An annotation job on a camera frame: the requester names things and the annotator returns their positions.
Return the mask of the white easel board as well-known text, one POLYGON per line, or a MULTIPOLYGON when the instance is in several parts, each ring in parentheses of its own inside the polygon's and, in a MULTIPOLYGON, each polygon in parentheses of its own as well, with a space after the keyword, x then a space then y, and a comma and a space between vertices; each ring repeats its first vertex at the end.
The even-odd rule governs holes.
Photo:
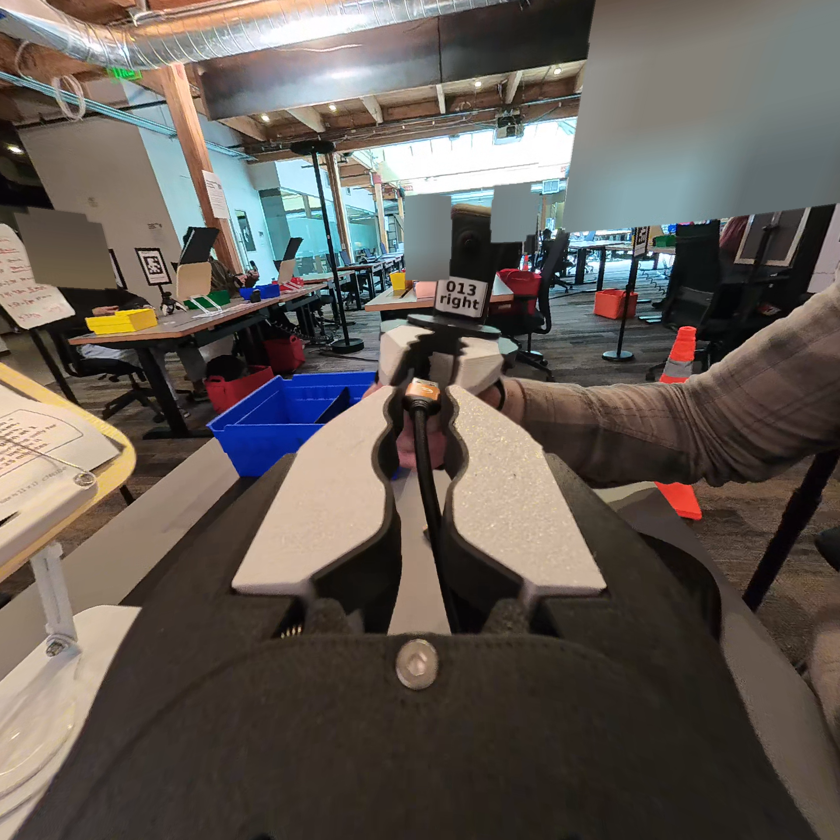
POLYGON ((6 224, 1 224, 1 306, 23 330, 44 327, 76 314, 58 288, 35 280, 23 242, 6 224))

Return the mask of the blue plastic bin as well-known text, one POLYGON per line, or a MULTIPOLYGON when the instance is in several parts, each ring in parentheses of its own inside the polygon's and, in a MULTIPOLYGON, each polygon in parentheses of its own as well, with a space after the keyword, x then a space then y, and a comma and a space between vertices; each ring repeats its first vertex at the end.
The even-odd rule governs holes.
POLYGON ((208 428, 239 476, 260 477, 356 404, 374 380, 373 370, 277 376, 216 416, 208 428))

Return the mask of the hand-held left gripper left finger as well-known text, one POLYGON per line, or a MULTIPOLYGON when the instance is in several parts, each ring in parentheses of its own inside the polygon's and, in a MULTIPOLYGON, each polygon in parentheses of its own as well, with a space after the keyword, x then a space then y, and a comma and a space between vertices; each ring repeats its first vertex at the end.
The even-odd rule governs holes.
POLYGON ((243 595, 338 601, 385 634, 402 577, 394 386, 325 424, 298 450, 233 579, 243 595))

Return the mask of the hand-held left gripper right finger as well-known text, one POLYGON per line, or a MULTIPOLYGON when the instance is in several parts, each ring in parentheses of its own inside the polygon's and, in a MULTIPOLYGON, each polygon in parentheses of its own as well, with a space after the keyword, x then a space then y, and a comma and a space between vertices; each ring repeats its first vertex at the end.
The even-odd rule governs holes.
POLYGON ((450 482, 440 547, 453 632, 478 633, 499 602, 514 602, 529 622, 546 600, 607 597, 558 459, 464 387, 445 395, 450 482))

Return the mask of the person's right forearm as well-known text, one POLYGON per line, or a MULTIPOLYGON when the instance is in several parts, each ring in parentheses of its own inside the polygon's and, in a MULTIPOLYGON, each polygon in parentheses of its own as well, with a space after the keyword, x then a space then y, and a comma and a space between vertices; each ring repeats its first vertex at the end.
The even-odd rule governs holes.
POLYGON ((521 427, 593 487, 762 482, 838 448, 838 281, 683 383, 505 380, 521 427))

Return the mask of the yellow plastic bin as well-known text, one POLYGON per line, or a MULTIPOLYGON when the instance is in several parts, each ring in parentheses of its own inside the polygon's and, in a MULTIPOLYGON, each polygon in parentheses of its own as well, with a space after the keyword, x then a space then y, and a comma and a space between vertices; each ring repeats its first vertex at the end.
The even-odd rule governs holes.
POLYGON ((86 318, 86 324, 91 333, 105 337, 155 328, 158 318, 152 308, 117 310, 108 315, 86 318))

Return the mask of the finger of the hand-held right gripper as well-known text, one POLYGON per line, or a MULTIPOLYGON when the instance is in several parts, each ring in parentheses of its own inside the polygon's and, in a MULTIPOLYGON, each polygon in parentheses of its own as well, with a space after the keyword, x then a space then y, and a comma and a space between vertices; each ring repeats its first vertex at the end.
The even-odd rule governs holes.
POLYGON ((398 386, 413 369, 413 347, 424 329, 413 324, 382 324, 377 384, 398 386))
POLYGON ((460 338, 450 384, 478 396, 501 378, 503 363, 499 337, 460 338))

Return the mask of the wooden column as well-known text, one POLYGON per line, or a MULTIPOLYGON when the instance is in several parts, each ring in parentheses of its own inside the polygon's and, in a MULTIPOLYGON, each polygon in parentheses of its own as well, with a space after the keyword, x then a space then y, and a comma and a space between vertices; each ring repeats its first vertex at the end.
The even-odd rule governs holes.
POLYGON ((212 192, 207 188, 204 176, 206 173, 213 175, 214 171, 184 65, 175 63, 161 68, 158 70, 158 78, 192 179, 204 224, 218 231, 215 242, 217 259, 236 275, 242 275, 244 269, 229 219, 215 216, 216 211, 211 201, 213 196, 224 198, 224 190, 219 188, 212 192))

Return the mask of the red plastic bin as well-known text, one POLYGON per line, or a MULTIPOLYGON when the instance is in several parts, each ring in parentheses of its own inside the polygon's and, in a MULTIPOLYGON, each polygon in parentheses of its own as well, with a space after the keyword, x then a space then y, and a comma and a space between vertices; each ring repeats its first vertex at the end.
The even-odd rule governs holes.
POLYGON ((205 379, 205 388, 209 401, 216 414, 226 412, 232 406, 270 382, 275 373, 268 365, 247 365, 238 378, 226 380, 214 375, 205 379))

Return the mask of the black pole stand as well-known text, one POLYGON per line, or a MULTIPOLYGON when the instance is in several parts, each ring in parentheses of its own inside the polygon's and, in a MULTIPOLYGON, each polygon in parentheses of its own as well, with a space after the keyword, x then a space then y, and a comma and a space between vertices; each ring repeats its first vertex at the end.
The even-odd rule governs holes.
POLYGON ((326 140, 303 140, 290 144, 290 151, 298 156, 308 156, 311 158, 311 163, 314 170, 314 176, 318 188, 318 197, 322 205, 322 224, 324 227, 325 238, 327 240, 329 267, 332 275, 333 296, 338 308, 340 327, 342 331, 342 338, 335 339, 330 344, 330 349, 336 355, 350 355, 356 354, 364 349, 364 342, 362 339, 353 338, 349 334, 349 324, 344 312, 343 297, 341 290, 341 281, 338 272, 337 260, 333 248, 333 238, 326 208, 326 199, 323 190, 321 170, 319 165, 319 156, 328 152, 334 151, 334 144, 326 140))

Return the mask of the person's right hand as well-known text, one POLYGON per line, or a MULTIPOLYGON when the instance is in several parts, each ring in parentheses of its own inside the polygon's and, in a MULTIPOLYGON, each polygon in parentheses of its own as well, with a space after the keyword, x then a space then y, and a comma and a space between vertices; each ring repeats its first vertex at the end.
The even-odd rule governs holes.
MULTIPOLYGON (((478 398, 513 423, 521 426, 523 408, 518 402, 520 395, 516 382, 500 378, 485 391, 478 394, 478 398)), ((441 412, 429 417, 426 423, 426 431, 431 466, 433 469, 441 469, 445 462, 447 445, 441 412)), ((396 451, 399 466, 402 469, 415 470, 417 468, 414 425, 410 416, 404 420, 403 430, 396 439, 396 451)))

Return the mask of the red office chair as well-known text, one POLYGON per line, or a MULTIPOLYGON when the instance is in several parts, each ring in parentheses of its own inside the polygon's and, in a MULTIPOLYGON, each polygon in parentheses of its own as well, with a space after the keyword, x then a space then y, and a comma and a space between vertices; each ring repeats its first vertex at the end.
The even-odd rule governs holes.
POLYGON ((516 344, 516 362, 545 373, 547 382, 553 382, 549 363, 532 349, 532 336, 548 334, 552 328, 550 282, 538 270, 504 268, 497 276, 512 292, 513 299, 507 308, 491 314, 490 324, 516 344))

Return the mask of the orange plastic bin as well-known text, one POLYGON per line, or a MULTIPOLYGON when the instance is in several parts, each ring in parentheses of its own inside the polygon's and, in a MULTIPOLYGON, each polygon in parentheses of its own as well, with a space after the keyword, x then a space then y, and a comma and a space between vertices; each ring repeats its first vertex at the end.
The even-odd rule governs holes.
POLYGON ((597 317, 610 320, 622 320, 636 316, 637 292, 625 289, 608 288, 595 293, 593 313, 597 317))

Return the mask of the wooden work table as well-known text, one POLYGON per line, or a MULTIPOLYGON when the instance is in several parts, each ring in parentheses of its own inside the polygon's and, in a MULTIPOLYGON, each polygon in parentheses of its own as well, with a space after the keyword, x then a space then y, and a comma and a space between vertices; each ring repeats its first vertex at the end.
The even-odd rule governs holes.
MULTIPOLYGON (((493 281, 490 295, 490 303, 494 306, 506 307, 515 299, 514 292, 500 279, 493 281)), ((418 297, 417 287, 406 290, 404 293, 393 290, 392 287, 385 289, 364 304, 366 312, 376 312, 381 321, 400 318, 405 312, 431 309, 434 307, 434 297, 418 297)))
POLYGON ((205 314, 198 310, 175 311, 171 315, 161 316, 153 327, 138 332, 119 332, 102 336, 83 334, 69 339, 69 344, 117 348, 122 346, 138 354, 141 369, 164 417, 163 424, 151 428, 143 435, 144 440, 211 438, 213 433, 207 428, 193 429, 187 425, 162 368, 154 357, 154 351, 175 352, 182 346, 203 347, 228 335, 251 329, 268 319, 270 309, 283 307, 291 301, 305 298, 328 286, 327 282, 306 283, 302 289, 280 294, 277 298, 230 304, 205 314))

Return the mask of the white stand base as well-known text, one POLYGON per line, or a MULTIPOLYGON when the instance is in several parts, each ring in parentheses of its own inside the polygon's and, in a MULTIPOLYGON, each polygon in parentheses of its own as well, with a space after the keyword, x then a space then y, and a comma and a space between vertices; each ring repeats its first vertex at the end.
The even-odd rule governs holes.
POLYGON ((46 638, 1 683, 1 838, 14 837, 56 776, 140 613, 98 605, 73 615, 61 557, 52 542, 30 558, 46 638))

